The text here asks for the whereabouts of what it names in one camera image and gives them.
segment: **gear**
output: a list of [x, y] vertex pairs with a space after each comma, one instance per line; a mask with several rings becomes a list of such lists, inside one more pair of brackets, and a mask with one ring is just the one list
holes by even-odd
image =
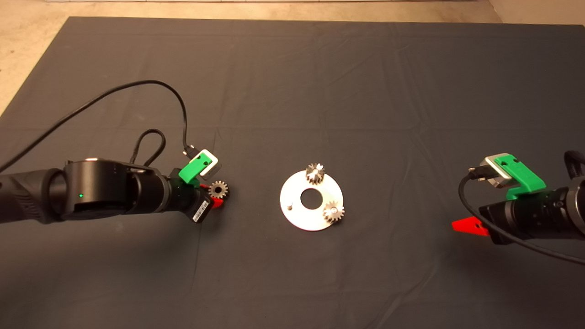
[[325, 169], [320, 163], [311, 163], [307, 167], [307, 180], [309, 183], [316, 185], [323, 181], [325, 177]]
[[228, 196], [228, 193], [228, 185], [224, 181], [218, 180], [209, 186], [209, 195], [214, 198], [223, 199]]
[[344, 213], [345, 208], [342, 205], [338, 205], [335, 201], [327, 203], [325, 208], [323, 208], [323, 217], [325, 217], [325, 220], [330, 223], [339, 221]]

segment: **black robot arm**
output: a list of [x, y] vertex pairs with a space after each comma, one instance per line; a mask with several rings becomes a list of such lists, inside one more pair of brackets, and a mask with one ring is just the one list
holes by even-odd
[[158, 170], [102, 159], [0, 175], [0, 222], [36, 220], [44, 224], [122, 214], [180, 211], [201, 222], [213, 199], [185, 183], [174, 169]]

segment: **label sticker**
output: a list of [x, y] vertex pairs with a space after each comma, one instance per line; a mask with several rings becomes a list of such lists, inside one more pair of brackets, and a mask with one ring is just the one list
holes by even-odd
[[194, 222], [199, 221], [199, 218], [201, 217], [201, 215], [203, 215], [203, 212], [205, 211], [205, 209], [207, 209], [208, 205], [209, 205], [209, 202], [207, 200], [203, 200], [203, 203], [201, 203], [201, 206], [199, 206], [199, 209], [197, 210], [195, 215], [193, 215]]

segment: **white circular plate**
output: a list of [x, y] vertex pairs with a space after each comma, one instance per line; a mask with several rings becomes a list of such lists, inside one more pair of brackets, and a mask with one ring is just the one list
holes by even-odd
[[[302, 192], [308, 189], [316, 189], [321, 193], [323, 202], [317, 209], [308, 209], [301, 202]], [[323, 216], [323, 208], [331, 201], [343, 206], [341, 188], [327, 174], [321, 183], [313, 185], [307, 181], [303, 170], [289, 177], [280, 190], [280, 208], [284, 216], [293, 225], [306, 231], [319, 231], [331, 226], [332, 223], [327, 222]]]

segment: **concrete floor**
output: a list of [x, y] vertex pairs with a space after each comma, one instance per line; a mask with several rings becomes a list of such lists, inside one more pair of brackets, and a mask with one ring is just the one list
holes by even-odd
[[0, 0], [0, 114], [69, 16], [582, 24], [585, 1], [47, 3]]

